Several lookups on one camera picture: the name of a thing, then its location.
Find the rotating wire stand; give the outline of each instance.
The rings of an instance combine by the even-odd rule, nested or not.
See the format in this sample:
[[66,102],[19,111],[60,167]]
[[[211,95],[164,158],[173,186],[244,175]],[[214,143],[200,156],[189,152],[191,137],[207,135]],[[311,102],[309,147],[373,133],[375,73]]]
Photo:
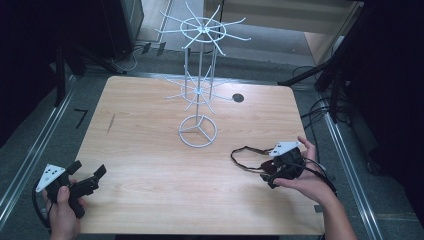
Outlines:
[[[193,17],[184,21],[161,12],[161,14],[165,18],[180,22],[180,29],[170,31],[160,31],[156,29],[156,31],[162,34],[182,33],[186,38],[190,39],[189,43],[186,46],[182,47],[184,49],[185,55],[184,84],[166,78],[166,80],[168,80],[169,82],[180,85],[181,93],[166,98],[182,97],[183,99],[185,99],[189,104],[184,111],[187,111],[192,105],[196,106],[196,114],[189,116],[182,121],[178,133],[180,135],[181,140],[187,145],[191,147],[205,147],[215,140],[216,135],[218,133],[218,129],[211,118],[199,114],[199,106],[202,104],[206,104],[209,110],[213,114],[216,114],[213,111],[211,105],[209,104],[213,99],[218,97],[225,100],[232,100],[230,98],[225,98],[217,95],[215,90],[215,87],[229,82],[226,81],[218,84],[214,83],[217,51],[219,51],[221,55],[225,56],[222,49],[218,45],[218,41],[222,40],[225,37],[231,37],[242,41],[248,41],[250,40],[250,38],[240,38],[227,33],[226,26],[241,23],[244,21],[245,18],[237,22],[221,23],[213,19],[218,13],[220,6],[218,6],[211,18],[197,17],[190,9],[187,3],[186,6]],[[189,46],[194,42],[200,43],[199,75],[197,77],[197,83],[195,81],[195,78],[192,77],[188,71]],[[209,66],[206,75],[202,77],[203,52],[205,43],[213,43],[214,49],[212,54],[212,64],[211,66]],[[197,141],[196,143],[193,143],[193,138],[191,138],[193,133],[198,133],[200,135],[200,143],[198,143]]]

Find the black cable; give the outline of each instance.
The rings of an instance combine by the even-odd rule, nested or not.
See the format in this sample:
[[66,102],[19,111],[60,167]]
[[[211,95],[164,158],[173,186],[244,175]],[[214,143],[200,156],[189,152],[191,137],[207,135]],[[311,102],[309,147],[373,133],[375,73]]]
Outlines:
[[[155,48],[155,47],[150,47],[150,49],[154,49],[154,50],[159,50],[159,48]],[[180,51],[180,50],[170,50],[170,49],[164,49],[164,52],[175,52],[175,53],[184,53],[184,51]],[[213,50],[207,51],[207,52],[203,52],[203,54],[211,54],[213,53]],[[200,52],[190,52],[190,54],[200,54]]]
[[318,172],[318,171],[315,171],[315,170],[312,170],[312,169],[310,169],[310,168],[308,168],[308,167],[304,167],[304,166],[302,166],[302,165],[298,165],[298,164],[295,164],[295,163],[286,163],[286,162],[284,162],[284,164],[286,164],[286,165],[291,165],[291,166],[294,166],[294,167],[298,167],[298,168],[302,168],[303,170],[306,170],[306,171],[308,171],[308,172],[311,172],[311,173],[313,173],[315,176],[317,176],[319,179],[321,179],[322,181],[324,181],[327,185],[328,185],[328,187],[330,187],[330,189],[333,191],[333,193],[334,193],[334,195],[336,195],[337,196],[337,189],[336,189],[336,187],[333,185],[333,183],[327,178],[327,177],[325,177],[323,174],[321,174],[320,172]]
[[[317,109],[314,109],[314,108],[320,102],[327,101],[329,99],[330,99],[329,97],[325,97],[325,98],[319,99],[314,104],[312,104],[312,106],[310,107],[308,113],[303,114],[303,115],[300,116],[302,119],[305,118],[305,117],[309,117],[309,123],[304,126],[304,129],[305,130],[307,128],[310,128],[311,129],[311,134],[312,134],[313,142],[314,142],[315,147],[316,147],[316,154],[317,154],[317,162],[318,163],[320,163],[320,159],[321,158],[320,158],[318,140],[317,140],[317,137],[316,137],[316,134],[315,134],[315,130],[314,130],[313,124],[316,123],[316,122],[318,122],[318,121],[320,121],[325,116],[325,114],[327,114],[329,112],[330,107],[329,106],[324,106],[324,107],[320,107],[320,108],[317,108]],[[346,120],[340,119],[340,117],[337,115],[337,113],[346,113],[346,112],[347,112],[347,110],[346,110],[345,106],[336,106],[336,117],[337,117],[338,120],[340,120],[340,122],[349,123],[348,119],[346,119]]]
[[[301,68],[311,68],[311,69],[312,69],[312,68],[314,68],[314,67],[313,67],[313,66],[300,66],[300,67],[297,67],[297,68],[293,69],[293,71],[292,71],[292,78],[296,77],[294,73],[295,73],[297,70],[301,69]],[[317,79],[317,75],[316,75],[316,74],[314,74],[313,76],[314,76],[315,80],[318,80],[318,79]]]
[[41,223],[43,223],[44,227],[50,229],[51,227],[50,227],[50,223],[48,221],[48,216],[50,214],[50,210],[52,209],[53,203],[50,205],[50,209],[47,212],[47,219],[45,219],[43,214],[40,211],[38,204],[37,204],[37,196],[36,196],[36,192],[35,192],[39,182],[40,182],[40,180],[37,180],[34,184],[34,187],[32,188],[32,194],[31,194],[32,204],[34,205],[35,212],[37,213],[37,216],[40,219]]
[[225,0],[222,0],[222,4],[221,4],[221,13],[219,14],[219,22],[222,22],[222,13],[224,12],[224,3]]
[[319,164],[317,161],[312,160],[312,159],[309,159],[309,158],[303,158],[303,160],[304,160],[304,161],[310,161],[311,163],[313,163],[315,166],[317,166],[317,167],[321,170],[322,174],[323,174],[326,178],[328,178],[327,173],[325,172],[324,168],[323,168],[323,167],[321,166],[321,164]]
[[242,148],[239,148],[239,149],[233,150],[233,151],[231,152],[231,154],[230,154],[230,157],[231,157],[231,159],[233,160],[233,162],[234,162],[235,164],[237,164],[237,166],[241,167],[242,169],[244,169],[244,170],[246,170],[246,171],[249,171],[249,172],[253,172],[253,173],[265,173],[265,170],[263,169],[262,165],[261,165],[260,167],[258,167],[258,168],[253,168],[253,167],[247,167],[247,166],[245,166],[245,165],[243,165],[243,164],[241,164],[241,163],[237,162],[237,160],[236,160],[236,159],[234,158],[234,156],[233,156],[233,155],[234,155],[234,153],[240,152],[240,151],[242,151],[242,150],[244,150],[244,149],[250,150],[250,151],[252,151],[252,152],[256,152],[256,153],[261,154],[261,155],[268,155],[269,151],[271,151],[271,150],[272,150],[272,148],[271,148],[271,149],[261,150],[261,149],[257,149],[257,148],[252,148],[252,147],[244,146],[244,147],[242,147]]

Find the gray floor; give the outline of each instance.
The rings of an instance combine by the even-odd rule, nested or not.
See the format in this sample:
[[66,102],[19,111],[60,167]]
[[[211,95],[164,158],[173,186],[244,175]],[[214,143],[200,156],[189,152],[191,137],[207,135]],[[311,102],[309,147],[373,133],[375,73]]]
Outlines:
[[[151,49],[148,53],[142,54],[137,51],[133,56],[126,59],[115,60],[115,63],[128,71],[129,76],[144,77],[164,77],[165,74],[184,74],[184,54],[178,49],[179,40],[174,38],[166,39],[167,49],[162,55],[157,56],[157,50]],[[292,41],[298,46],[288,46],[284,43],[292,40],[282,41],[281,51],[293,56],[296,52],[290,49],[306,49],[304,42]],[[258,46],[248,45],[249,49],[256,51]],[[271,61],[267,52],[272,49],[261,49],[254,55],[248,57],[240,54],[228,54],[227,57],[219,56],[216,66],[216,76],[219,78],[230,78],[233,82],[244,84],[267,84],[276,85],[277,81],[290,79],[293,75],[300,74],[308,67],[297,69],[299,66],[310,66],[311,62],[305,50],[299,54],[299,60],[292,63]],[[190,64],[196,65],[198,55],[193,54]],[[210,59],[210,55],[205,55],[205,59]],[[79,146],[84,138],[84,134],[90,119],[94,113],[97,101],[102,89],[111,76],[110,73],[87,60],[88,71],[84,77],[71,77],[68,91],[70,97],[64,102],[63,112],[54,109],[55,92],[53,91],[38,106],[38,108],[21,124],[14,135],[5,146],[0,149],[0,190],[4,196],[0,203],[2,211],[0,228],[0,239],[47,239],[48,233],[38,221],[30,200],[32,186],[40,177],[40,172],[47,163],[67,166],[75,160]],[[312,85],[314,77],[310,77],[299,84],[293,86],[296,101],[301,114],[308,113],[311,106],[321,97],[314,91]],[[87,116],[82,121],[81,113],[75,109],[88,110]],[[52,119],[54,114],[59,114],[61,118]],[[328,173],[339,190],[339,198],[345,205],[349,219],[359,239],[424,239],[424,231],[416,219],[409,202],[407,201],[402,186],[389,176],[375,176],[367,171],[365,157],[360,150],[352,129],[344,124],[338,123],[335,126],[327,118],[316,122],[313,125],[317,138],[320,158],[327,167]],[[46,122],[52,123],[51,129],[43,129]],[[332,131],[340,132],[343,145],[346,147],[347,161],[353,167],[353,176],[360,183],[360,188],[352,188],[352,172],[346,170],[346,153],[340,152],[337,147]],[[47,141],[40,142],[40,133],[47,136]],[[313,132],[310,128],[306,130],[309,139],[313,139]],[[358,199],[354,192],[363,191],[365,198]],[[363,204],[369,204],[372,216],[376,219],[379,232],[369,229],[366,219],[369,212],[364,213]],[[81,235],[79,239],[113,239],[113,235]],[[281,239],[316,239],[317,236],[282,236]]]

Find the hand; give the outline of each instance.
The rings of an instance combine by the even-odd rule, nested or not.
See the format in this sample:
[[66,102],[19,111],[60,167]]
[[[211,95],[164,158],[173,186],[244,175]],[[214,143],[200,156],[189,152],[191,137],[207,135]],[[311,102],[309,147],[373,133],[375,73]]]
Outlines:
[[[315,160],[315,145],[310,143],[306,138],[298,137],[297,139],[306,147],[306,151],[302,152],[302,157]],[[307,161],[306,167],[315,171],[320,171],[320,169],[311,161]],[[335,195],[333,194],[330,187],[328,187],[326,183],[315,176],[315,174],[309,171],[303,171],[297,179],[293,180],[277,178],[274,180],[274,184],[282,187],[296,189],[306,197],[318,202],[319,204],[326,202],[328,198],[335,198]]]
[[[57,204],[53,204],[47,198],[47,192],[43,191],[43,198],[46,202],[46,209],[49,210],[50,226],[52,233],[50,239],[76,239],[80,232],[81,222],[75,217],[74,211],[69,206],[68,200],[70,191],[67,186],[62,186],[57,194]],[[86,206],[84,199],[78,199],[81,206]]]

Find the wire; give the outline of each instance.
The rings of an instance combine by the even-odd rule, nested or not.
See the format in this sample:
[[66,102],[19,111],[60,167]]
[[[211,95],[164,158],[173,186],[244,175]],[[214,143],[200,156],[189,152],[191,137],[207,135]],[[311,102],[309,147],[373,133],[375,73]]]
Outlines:
[[327,173],[325,172],[325,169],[323,168],[323,166],[321,164],[319,164],[317,161],[309,159],[309,158],[303,158],[304,161],[309,161],[312,162],[313,164],[315,164],[315,166],[317,166],[321,172],[323,173],[323,175],[328,178]]
[[297,71],[297,70],[299,70],[299,69],[302,69],[302,68],[314,68],[313,66],[300,66],[300,67],[297,67],[297,68],[295,68],[295,69],[293,69],[293,71],[292,71],[292,77],[294,78],[294,77],[296,77],[295,76],[295,72]]
[[[144,47],[144,45],[136,45],[135,47]],[[159,48],[156,48],[156,47],[150,47],[150,49],[154,49],[154,50],[159,50]],[[164,49],[163,50],[164,52],[174,52],[174,53],[184,53],[184,51],[180,51],[180,50],[171,50],[171,49]],[[203,52],[203,54],[211,54],[211,53],[213,53],[213,51],[214,50],[210,50],[210,51],[207,51],[207,52]],[[190,54],[200,54],[200,51],[199,52],[190,52]]]
[[[300,116],[302,119],[306,118],[306,117],[309,118],[309,123],[304,126],[304,130],[306,130],[308,128],[311,129],[313,142],[315,143],[315,147],[316,147],[316,154],[317,154],[317,162],[318,163],[321,162],[321,160],[320,160],[321,158],[320,158],[318,140],[317,140],[313,125],[314,125],[314,123],[319,122],[322,118],[324,118],[325,114],[327,114],[330,111],[330,107],[324,106],[324,107],[320,107],[320,108],[316,108],[316,109],[315,109],[315,107],[319,103],[321,103],[322,101],[327,101],[329,99],[330,99],[329,97],[319,99],[314,104],[312,104],[308,113]],[[345,99],[338,99],[337,101],[346,101],[346,100]],[[337,118],[337,120],[340,121],[340,122],[343,122],[343,123],[349,123],[348,118],[346,118],[346,120],[343,120],[337,114],[337,113],[346,113],[346,112],[347,112],[347,110],[344,106],[337,106],[336,107],[336,118]]]
[[135,57],[135,53],[138,52],[140,49],[144,49],[144,47],[137,48],[137,49],[135,49],[132,52],[132,56],[133,56],[133,59],[135,61],[135,64],[134,64],[133,67],[131,67],[131,68],[123,68],[123,67],[119,66],[118,64],[116,64],[115,61],[113,60],[113,58],[111,58],[112,64],[115,65],[117,68],[121,69],[122,71],[131,71],[131,70],[134,70],[137,67],[137,64],[138,64],[137,58]]
[[318,177],[318,178],[320,178],[322,181],[324,181],[324,183],[326,183],[326,184],[327,184],[327,186],[328,186],[328,187],[330,187],[330,189],[333,191],[334,195],[336,195],[336,196],[337,196],[337,189],[336,189],[336,187],[333,185],[333,183],[330,181],[330,179],[328,179],[328,178],[327,178],[326,176],[324,176],[322,173],[320,173],[320,172],[318,172],[318,171],[315,171],[315,170],[313,170],[313,169],[310,169],[310,168],[308,168],[308,167],[304,167],[304,166],[302,166],[302,165],[295,164],[295,163],[287,163],[287,162],[284,162],[284,164],[286,164],[286,165],[291,165],[291,166],[293,166],[293,167],[302,168],[303,170],[306,170],[306,171],[308,171],[308,172],[311,172],[311,173],[315,174],[315,176],[317,176],[317,177]]
[[244,147],[242,147],[242,148],[239,148],[239,149],[233,150],[233,151],[231,152],[231,154],[230,154],[230,157],[231,157],[231,159],[233,160],[233,162],[234,162],[235,164],[237,164],[237,166],[241,167],[242,169],[244,169],[244,170],[246,170],[246,171],[248,171],[248,172],[253,172],[253,173],[266,173],[266,169],[264,169],[264,168],[263,168],[263,164],[262,164],[260,167],[253,168],[253,167],[246,167],[245,165],[243,165],[243,164],[241,164],[241,163],[237,162],[237,160],[234,158],[234,156],[233,156],[233,155],[234,155],[235,153],[241,152],[241,151],[242,151],[242,150],[244,150],[244,149],[250,150],[250,151],[252,151],[252,152],[255,152],[255,153],[258,153],[258,154],[261,154],[261,155],[268,155],[269,151],[271,151],[271,150],[272,150],[272,148],[270,148],[270,149],[265,149],[265,150],[261,150],[261,149],[257,149],[257,148],[252,148],[252,147],[244,146]]
[[43,214],[40,211],[40,208],[37,204],[37,196],[36,196],[36,192],[35,189],[37,188],[38,183],[40,182],[40,180],[37,180],[34,184],[34,187],[32,188],[32,204],[34,205],[34,209],[35,212],[37,213],[38,218],[40,219],[41,223],[43,223],[44,227],[50,229],[50,223],[48,221],[48,216],[50,215],[50,210],[52,209],[53,203],[50,205],[50,209],[47,212],[47,219],[44,218]]

